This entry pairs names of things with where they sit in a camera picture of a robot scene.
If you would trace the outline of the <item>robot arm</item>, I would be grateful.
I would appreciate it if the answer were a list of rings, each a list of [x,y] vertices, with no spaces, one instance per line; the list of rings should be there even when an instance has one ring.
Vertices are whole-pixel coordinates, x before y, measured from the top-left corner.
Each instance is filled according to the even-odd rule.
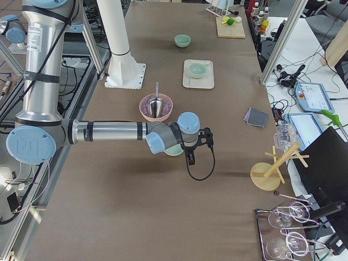
[[[181,145],[186,161],[194,164],[194,150],[204,131],[192,112],[176,122],[113,122],[64,119],[58,113],[64,33],[82,20],[81,1],[23,1],[28,21],[22,110],[8,134],[6,148],[17,161],[39,164],[56,150],[80,141],[146,140],[152,153]]]

